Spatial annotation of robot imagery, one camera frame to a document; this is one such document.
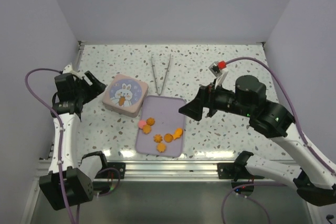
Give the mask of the cookie tin with liners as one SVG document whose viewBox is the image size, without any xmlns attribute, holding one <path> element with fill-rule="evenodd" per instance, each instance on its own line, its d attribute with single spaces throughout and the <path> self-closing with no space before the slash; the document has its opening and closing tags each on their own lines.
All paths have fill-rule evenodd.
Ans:
<svg viewBox="0 0 336 224">
<path fill-rule="evenodd" d="M 104 107 L 107 110 L 110 110 L 110 111 L 113 111 L 113 112 L 116 112 L 116 113 L 120 113 L 120 114 L 129 116 L 131 118 L 135 118 L 136 116 L 138 116 L 138 114 L 141 110 L 143 101 L 138 101 L 137 103 L 135 103 L 134 105 L 131 105 L 131 106 L 127 106 L 126 103 L 127 103 L 127 101 L 125 100 L 124 103 L 123 103 L 123 106 L 120 106 L 119 105 L 119 99 L 116 99 L 115 101 L 114 100 L 111 100 L 111 101 L 106 100 L 106 101 L 102 102 L 102 104 L 104 105 Z"/>
</svg>

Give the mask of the lavender plastic tray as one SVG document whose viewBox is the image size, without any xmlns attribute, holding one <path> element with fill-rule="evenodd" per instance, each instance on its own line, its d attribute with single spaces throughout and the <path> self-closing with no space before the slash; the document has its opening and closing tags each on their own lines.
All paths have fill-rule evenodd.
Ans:
<svg viewBox="0 0 336 224">
<path fill-rule="evenodd" d="M 138 153 L 177 158 L 181 155 L 184 145 L 184 137 L 181 136 L 171 142 L 162 143 L 165 151 L 159 152 L 158 142 L 154 140 L 156 135 L 164 137 L 166 134 L 174 134 L 177 129 L 184 129 L 185 116 L 178 112 L 179 108 L 185 105 L 181 98 L 170 98 L 149 95 L 143 101 L 141 120 L 153 118 L 154 124 L 151 131 L 145 134 L 142 129 L 138 130 L 135 142 L 135 149 Z"/>
</svg>

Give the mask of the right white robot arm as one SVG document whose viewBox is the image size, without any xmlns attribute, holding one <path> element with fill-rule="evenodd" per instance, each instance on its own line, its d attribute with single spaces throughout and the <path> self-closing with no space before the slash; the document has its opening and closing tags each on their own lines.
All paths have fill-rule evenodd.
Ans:
<svg viewBox="0 0 336 224">
<path fill-rule="evenodd" d="M 264 159 L 243 151 L 234 167 L 225 169 L 234 180 L 249 176 L 272 179 L 296 190 L 305 201 L 315 206 L 335 204 L 335 163 L 300 135 L 295 117 L 281 104 L 267 100 L 266 86 L 251 75 L 235 82 L 235 91 L 201 86 L 196 97 L 179 108 L 179 113 L 200 121 L 204 108 L 208 117 L 223 111 L 249 119 L 249 126 L 283 148 L 296 162 L 295 166 Z"/>
</svg>

